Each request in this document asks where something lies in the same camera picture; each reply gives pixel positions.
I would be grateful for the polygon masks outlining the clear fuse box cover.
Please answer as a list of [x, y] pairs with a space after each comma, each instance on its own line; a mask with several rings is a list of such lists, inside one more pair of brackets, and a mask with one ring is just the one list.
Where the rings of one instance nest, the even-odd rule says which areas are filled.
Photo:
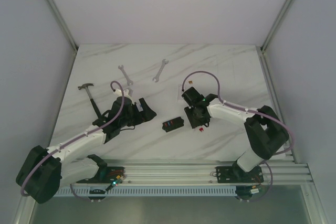
[[178, 88], [177, 88], [177, 102], [178, 103], [183, 103], [184, 102], [184, 99], [182, 98], [182, 94], [183, 94], [182, 85], [179, 84]]

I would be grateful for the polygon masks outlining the black fuse box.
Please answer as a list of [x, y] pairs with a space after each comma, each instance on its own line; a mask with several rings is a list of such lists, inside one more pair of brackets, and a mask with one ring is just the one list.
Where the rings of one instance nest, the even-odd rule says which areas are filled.
[[[168, 124], [168, 122], [171, 123], [171, 120], [174, 121], [174, 124], [168, 125], [168, 126], [166, 127], [166, 126], [165, 126], [165, 123], [167, 123], [167, 124]], [[184, 120], [183, 120], [180, 116], [177, 117], [177, 118], [174, 118], [174, 119], [170, 119], [170, 120], [165, 121], [165, 122], [162, 123], [162, 129], [163, 129], [166, 133], [168, 133], [168, 132], [170, 132], [170, 131], [174, 131], [174, 130], [176, 130], [176, 129], [179, 129], [179, 128], [183, 127], [183, 126], [184, 126]]]

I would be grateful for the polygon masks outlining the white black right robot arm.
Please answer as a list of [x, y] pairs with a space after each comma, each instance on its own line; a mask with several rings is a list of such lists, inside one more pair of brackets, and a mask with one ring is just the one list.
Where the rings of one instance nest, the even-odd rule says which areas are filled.
[[218, 170], [221, 183], [251, 183], [261, 172], [259, 164], [269, 160], [289, 140], [289, 133], [280, 124], [273, 109], [264, 105], [255, 112], [238, 108], [237, 105], [215, 103], [215, 94], [203, 96], [190, 87], [183, 91], [182, 98], [188, 104], [184, 108], [191, 127], [209, 127], [211, 119], [220, 119], [236, 124], [246, 131], [250, 147], [232, 164]]

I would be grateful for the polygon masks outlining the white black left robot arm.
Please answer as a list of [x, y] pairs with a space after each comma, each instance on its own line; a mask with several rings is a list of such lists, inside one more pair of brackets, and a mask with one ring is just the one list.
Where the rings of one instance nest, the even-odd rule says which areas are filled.
[[111, 109], [73, 139], [48, 148], [35, 146], [18, 172], [16, 184], [42, 204], [63, 186], [81, 181], [109, 182], [107, 163], [92, 151], [118, 136], [124, 127], [135, 127], [156, 117], [143, 98], [139, 102], [141, 110], [131, 99], [118, 97]]

